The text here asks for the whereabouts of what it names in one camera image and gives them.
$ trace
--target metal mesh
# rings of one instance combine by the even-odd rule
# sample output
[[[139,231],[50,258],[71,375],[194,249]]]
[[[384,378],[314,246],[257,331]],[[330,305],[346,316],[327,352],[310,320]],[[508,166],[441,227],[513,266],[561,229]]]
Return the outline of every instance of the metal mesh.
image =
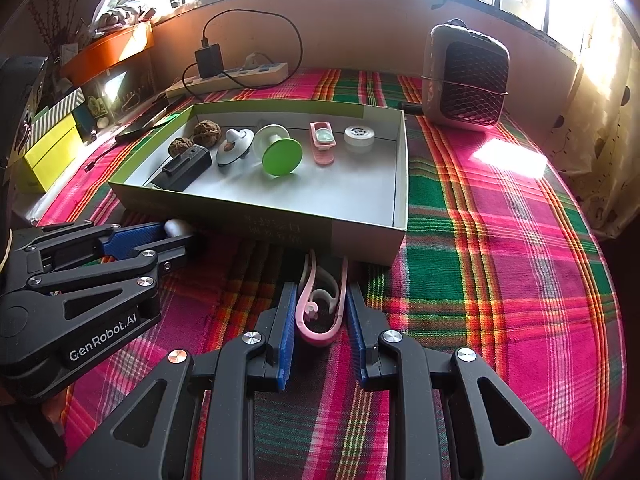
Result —
[[[447,47],[444,81],[493,92],[506,92],[509,58],[480,46],[455,41]],[[448,119],[492,126],[502,111],[504,95],[443,83],[440,111]]]

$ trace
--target walnut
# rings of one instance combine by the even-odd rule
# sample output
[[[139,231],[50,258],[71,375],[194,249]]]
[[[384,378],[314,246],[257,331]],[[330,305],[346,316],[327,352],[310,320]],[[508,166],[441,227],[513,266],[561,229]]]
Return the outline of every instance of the walnut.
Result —
[[[193,142],[191,142],[191,139],[177,137],[176,139],[171,141],[171,144],[169,144],[169,155],[171,155],[172,157],[176,157],[181,153],[186,152],[191,146],[193,146]]]
[[[222,131],[213,121],[200,121],[193,129],[193,143],[212,148],[220,140]]]

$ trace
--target green round lid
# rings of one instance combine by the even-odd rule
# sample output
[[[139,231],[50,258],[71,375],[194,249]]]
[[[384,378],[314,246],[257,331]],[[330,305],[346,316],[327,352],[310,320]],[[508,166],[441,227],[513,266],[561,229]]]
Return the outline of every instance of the green round lid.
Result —
[[[264,171],[273,176],[291,173],[302,160],[302,146],[296,139],[276,140],[262,156]]]

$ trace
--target plaid bedsheet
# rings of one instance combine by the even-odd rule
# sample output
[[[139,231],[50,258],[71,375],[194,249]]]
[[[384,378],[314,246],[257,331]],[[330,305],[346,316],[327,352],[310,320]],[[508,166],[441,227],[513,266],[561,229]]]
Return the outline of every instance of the plaid bedsheet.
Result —
[[[395,107],[420,101],[420,80],[304,70],[280,88],[206,100],[274,97]],[[534,180],[472,158],[483,134],[413,116],[406,129],[408,232],[390,269],[366,266],[367,302],[425,346],[479,351],[584,478],[594,478],[620,430],[625,357],[608,270],[575,200],[551,168]],[[491,136],[536,150],[507,116]],[[78,171],[42,223],[143,221],[122,210],[107,180],[144,142],[113,150],[89,173]],[[69,388],[69,453],[167,352],[209,351],[253,327],[276,299],[287,263],[299,258],[294,253],[210,233],[204,260],[164,280],[162,321]],[[257,399],[257,478],[383,479],[387,402],[386,393],[356,386],[344,329],[327,349],[298,344],[287,391]],[[199,456],[196,450],[193,478]]]

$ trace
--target curtain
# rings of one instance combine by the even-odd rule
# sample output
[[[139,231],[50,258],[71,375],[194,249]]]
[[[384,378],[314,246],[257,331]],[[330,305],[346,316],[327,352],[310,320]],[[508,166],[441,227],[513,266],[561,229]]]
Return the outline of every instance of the curtain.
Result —
[[[567,104],[539,146],[596,235],[615,238],[640,208],[640,41],[611,0],[591,2]]]

